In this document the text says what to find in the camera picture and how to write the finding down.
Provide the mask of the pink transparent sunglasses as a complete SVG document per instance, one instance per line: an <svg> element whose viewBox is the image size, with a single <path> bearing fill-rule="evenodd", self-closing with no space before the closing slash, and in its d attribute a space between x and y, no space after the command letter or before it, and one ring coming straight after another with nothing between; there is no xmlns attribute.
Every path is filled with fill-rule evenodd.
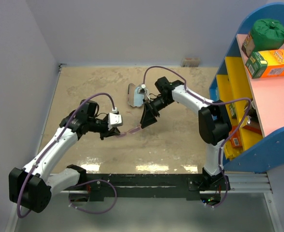
<svg viewBox="0 0 284 232"><path fill-rule="evenodd" d="M141 125L139 124L136 127L129 129L126 132L121 132L120 135L117 135L116 137L121 138L121 137L124 137L124 136L129 135L129 134L134 134L134 133L136 133L140 130L141 130Z"/></svg>

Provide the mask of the printed glasses case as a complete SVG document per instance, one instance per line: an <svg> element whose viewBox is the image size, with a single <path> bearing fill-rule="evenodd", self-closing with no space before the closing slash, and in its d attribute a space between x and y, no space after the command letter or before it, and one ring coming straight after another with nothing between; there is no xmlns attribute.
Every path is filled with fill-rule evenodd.
<svg viewBox="0 0 284 232"><path fill-rule="evenodd" d="M146 85L140 84L136 86L133 83L128 85L127 102L130 107L140 108L143 105L143 100L146 94Z"/></svg>

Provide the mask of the light blue cleaning cloth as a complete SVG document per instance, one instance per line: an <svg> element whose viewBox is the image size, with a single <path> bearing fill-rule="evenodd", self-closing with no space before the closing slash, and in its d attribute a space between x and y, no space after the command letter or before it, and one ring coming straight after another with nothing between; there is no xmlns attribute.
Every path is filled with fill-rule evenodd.
<svg viewBox="0 0 284 232"><path fill-rule="evenodd" d="M143 105L143 100L144 100L144 96L138 94L138 86L135 88L134 90L134 107L142 107Z"/></svg>

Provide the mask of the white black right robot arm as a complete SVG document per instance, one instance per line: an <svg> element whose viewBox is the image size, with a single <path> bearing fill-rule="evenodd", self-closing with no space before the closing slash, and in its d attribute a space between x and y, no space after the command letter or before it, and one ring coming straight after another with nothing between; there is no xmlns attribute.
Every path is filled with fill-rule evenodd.
<svg viewBox="0 0 284 232"><path fill-rule="evenodd" d="M206 163L202 178L203 186L213 190L219 183L219 175L224 170L222 167L223 142L228 138L232 124L227 109L222 101L211 102L202 99L198 94L191 94L185 89L185 84L176 80L169 82L166 77L161 77L155 82L159 96L153 100L143 100L144 110L140 120L141 128L146 128L160 116L159 111L168 105L177 102L197 114L198 130L202 140L207 144Z"/></svg>

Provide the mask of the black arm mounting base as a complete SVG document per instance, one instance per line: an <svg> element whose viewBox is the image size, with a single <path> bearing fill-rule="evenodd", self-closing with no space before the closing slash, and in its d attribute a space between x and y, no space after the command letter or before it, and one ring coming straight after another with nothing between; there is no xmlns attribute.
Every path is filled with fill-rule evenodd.
<svg viewBox="0 0 284 232"><path fill-rule="evenodd" d="M91 202L118 198L183 198L199 201L208 191L230 190L228 177L222 174L207 177L205 174L86 174L79 183L92 181L80 187L66 190L81 191L89 195Z"/></svg>

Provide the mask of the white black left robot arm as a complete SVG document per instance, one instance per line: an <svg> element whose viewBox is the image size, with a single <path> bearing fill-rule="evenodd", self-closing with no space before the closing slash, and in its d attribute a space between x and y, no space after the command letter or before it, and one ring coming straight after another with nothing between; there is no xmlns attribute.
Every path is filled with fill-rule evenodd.
<svg viewBox="0 0 284 232"><path fill-rule="evenodd" d="M87 185L86 170L69 165L64 171L51 175L63 155L88 132L98 133L100 139L118 136L122 116L113 106L110 113L99 119L99 104L81 101L79 107L65 117L53 138L23 168L13 168L9 173L9 199L33 212L42 212L52 197L73 186L83 189Z"/></svg>

